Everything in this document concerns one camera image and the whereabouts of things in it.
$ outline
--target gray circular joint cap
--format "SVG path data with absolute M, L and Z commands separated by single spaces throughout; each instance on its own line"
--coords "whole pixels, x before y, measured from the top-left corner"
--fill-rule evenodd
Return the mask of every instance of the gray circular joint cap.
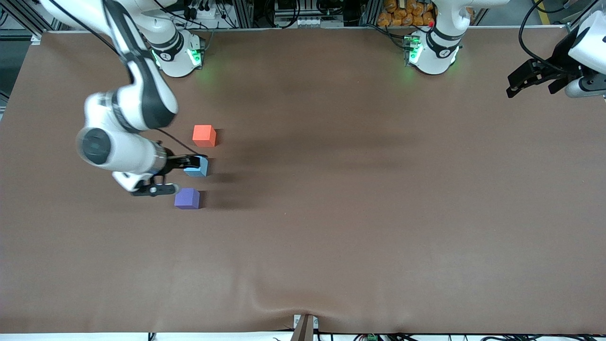
M 112 141 L 103 129 L 93 128 L 82 137 L 81 147 L 90 162 L 104 164 L 112 151 Z

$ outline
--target orange cube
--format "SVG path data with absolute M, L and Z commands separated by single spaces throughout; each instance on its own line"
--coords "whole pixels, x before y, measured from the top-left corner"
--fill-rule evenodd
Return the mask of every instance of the orange cube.
M 214 147 L 217 140 L 217 132 L 209 124 L 197 124 L 193 127 L 192 140 L 198 147 Z

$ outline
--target table surface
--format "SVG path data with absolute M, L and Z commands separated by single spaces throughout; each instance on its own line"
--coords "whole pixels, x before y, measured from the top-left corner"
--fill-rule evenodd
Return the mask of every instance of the table surface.
M 560 29 L 528 30 L 548 55 Z M 600 98 L 507 75 L 517 30 L 470 30 L 444 75 L 372 30 L 217 33 L 168 79 L 167 130 L 204 193 L 133 198 L 75 151 L 86 97 L 127 84 L 85 34 L 28 51 L 0 123 L 0 331 L 256 331 L 320 317 L 347 333 L 606 333 Z M 156 132 L 144 136 L 176 143 Z

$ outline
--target cube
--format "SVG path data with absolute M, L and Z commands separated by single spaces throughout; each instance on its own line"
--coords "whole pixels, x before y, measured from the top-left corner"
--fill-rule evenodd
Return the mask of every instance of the cube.
M 195 188 L 183 188 L 175 195 L 175 207 L 179 209 L 199 209 L 200 192 Z
M 188 167 L 183 169 L 183 171 L 185 172 L 185 174 L 191 176 L 191 177 L 195 177 L 195 178 L 199 178 L 199 177 L 205 177 L 208 175 L 208 159 L 205 157 L 197 157 L 198 159 L 200 159 L 200 167 Z
M 193 126 L 193 137 L 191 139 L 198 147 L 214 147 L 217 140 L 217 132 L 211 125 L 198 124 Z

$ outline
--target blue cube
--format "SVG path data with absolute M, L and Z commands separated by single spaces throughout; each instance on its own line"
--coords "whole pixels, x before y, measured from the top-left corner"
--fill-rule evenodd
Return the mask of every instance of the blue cube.
M 198 168 L 188 167 L 188 168 L 185 168 L 183 171 L 185 172 L 185 174 L 187 174 L 191 177 L 195 177 L 195 178 L 205 177 L 208 174 L 208 159 L 206 159 L 204 157 L 197 157 L 197 158 L 200 159 L 200 167 L 198 167 Z
M 175 194 L 175 207 L 180 209 L 199 209 L 200 192 L 195 188 L 183 188 Z

